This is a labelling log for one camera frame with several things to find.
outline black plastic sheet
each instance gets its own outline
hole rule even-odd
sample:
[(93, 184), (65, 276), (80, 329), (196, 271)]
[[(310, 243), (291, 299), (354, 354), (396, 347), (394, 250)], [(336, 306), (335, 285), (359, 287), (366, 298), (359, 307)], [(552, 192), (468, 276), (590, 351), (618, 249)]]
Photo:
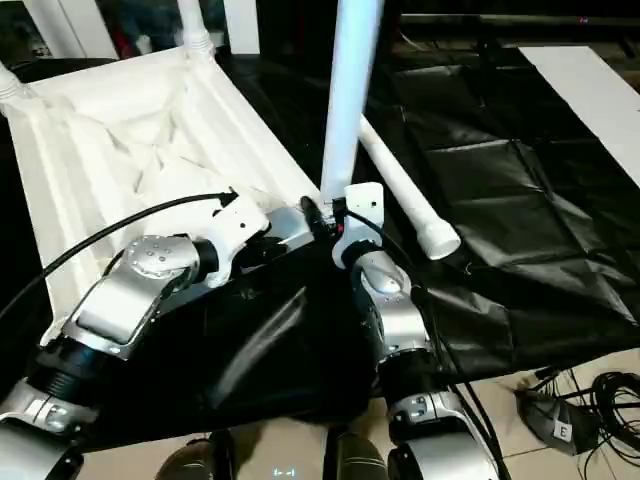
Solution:
[[(219, 61), (319, 182), (328, 72), (259, 58)], [(46, 75), (54, 64), (31, 68)], [(466, 377), (638, 345), (640, 191), (517, 51), (397, 58), (374, 72), (367, 115), (463, 238), (454, 255), (429, 262), (397, 203), (385, 199), (385, 227), (419, 265), (430, 313)], [(2, 292), (7, 301), (39, 265), (8, 131), (1, 130), (0, 195), (13, 228), (0, 237), (1, 249), (12, 252), (5, 271), (15, 288)], [(354, 181), (372, 180), (379, 175), (361, 150)], [(157, 322), (105, 399), (88, 446), (278, 415), (336, 420), (360, 411), (373, 364), (348, 278), (331, 263), (330, 248), (293, 252)], [(299, 308), (274, 320), (303, 287)], [(0, 325), (0, 390), (24, 372), (29, 346), (49, 322), (46, 310), (40, 292)], [(220, 379), (251, 341), (258, 342), (257, 361), (245, 376), (231, 375), (221, 395)]]

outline silver robot arm segment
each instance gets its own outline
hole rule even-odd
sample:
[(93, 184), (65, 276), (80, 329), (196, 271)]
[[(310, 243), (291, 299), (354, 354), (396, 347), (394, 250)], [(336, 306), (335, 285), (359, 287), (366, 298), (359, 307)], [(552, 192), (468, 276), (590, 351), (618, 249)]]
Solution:
[(0, 478), (76, 478), (82, 457), (74, 444), (97, 418), (119, 368), (163, 302), (194, 283), (224, 285), (236, 254), (268, 226), (257, 205), (236, 196), (214, 214), (206, 239), (144, 236), (131, 242), (41, 350), (33, 372), (0, 404)]
[[(347, 209), (358, 208), (359, 215), (381, 227), (381, 194), (366, 198), (375, 189), (349, 189)], [(351, 271), (356, 304), (376, 354), (390, 436), (397, 446), (389, 455), (389, 478), (497, 480), (490, 449), (458, 395), (442, 383), (433, 342), (411, 296), (411, 279), (383, 250), (379, 236), (363, 225), (345, 221), (334, 260)]]

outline gray floor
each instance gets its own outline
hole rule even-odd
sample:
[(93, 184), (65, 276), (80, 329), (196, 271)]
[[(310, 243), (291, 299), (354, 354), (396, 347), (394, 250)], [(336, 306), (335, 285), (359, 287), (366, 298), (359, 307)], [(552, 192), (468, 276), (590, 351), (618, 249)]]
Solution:
[[(575, 369), (581, 388), (591, 385), (593, 378), (605, 371), (630, 371), (640, 374), (638, 350), (609, 355)], [(476, 382), (475, 387), (491, 416), (507, 466), (514, 480), (584, 480), (581, 471), (588, 454), (570, 457), (544, 448), (526, 429), (517, 416), (510, 388), (526, 381), (529, 373)], [(568, 378), (561, 378), (559, 388), (573, 391)], [(357, 422), (357, 429), (368, 434), (378, 446), (383, 458), (392, 448), (387, 434), (385, 406), (382, 401), (371, 402), (367, 415)], [(640, 418), (640, 411), (628, 412), (627, 418)], [(277, 419), (244, 427), (243, 436), (259, 437), (255, 450), (240, 471), (240, 480), (263, 480), (277, 476), (318, 479), (322, 475), (325, 430), (288, 419)], [(161, 442), (136, 445), (86, 458), (86, 467), (79, 480), (152, 480), (162, 462), (185, 442), (197, 437), (175, 438)], [(640, 478), (636, 469), (620, 460), (605, 446), (589, 462), (589, 480), (632, 480)]]

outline white plastic tube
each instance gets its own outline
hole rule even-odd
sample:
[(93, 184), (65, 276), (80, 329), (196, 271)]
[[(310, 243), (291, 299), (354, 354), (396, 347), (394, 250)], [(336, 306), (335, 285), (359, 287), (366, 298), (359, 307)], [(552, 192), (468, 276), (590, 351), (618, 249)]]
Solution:
[(182, 18), (182, 38), (191, 56), (211, 58), (215, 47), (204, 26), (202, 10), (198, 0), (178, 0)]
[(369, 87), (384, 0), (340, 0), (320, 191), (344, 197), (356, 160), (360, 115)]
[(455, 252), (461, 244), (460, 237), (438, 216), (364, 115), (360, 119), (360, 141), (411, 220), (427, 257), (439, 260)]

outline white pole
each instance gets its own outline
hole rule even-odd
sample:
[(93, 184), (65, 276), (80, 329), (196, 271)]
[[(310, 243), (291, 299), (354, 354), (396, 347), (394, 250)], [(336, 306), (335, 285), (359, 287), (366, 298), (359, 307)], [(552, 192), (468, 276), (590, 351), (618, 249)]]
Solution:
[(256, 0), (224, 0), (229, 46), (234, 55), (258, 55), (260, 32)]
[(360, 141), (411, 220), (418, 234), (418, 243), (427, 257), (438, 260), (455, 252), (460, 246), (460, 237), (446, 220), (438, 216), (364, 115), (360, 120)]
[(178, 0), (180, 17), (182, 18), (182, 38), (187, 52), (191, 56), (213, 57), (215, 47), (204, 26), (202, 10), (198, 0)]
[(320, 191), (325, 202), (351, 184), (384, 0), (340, 0)]

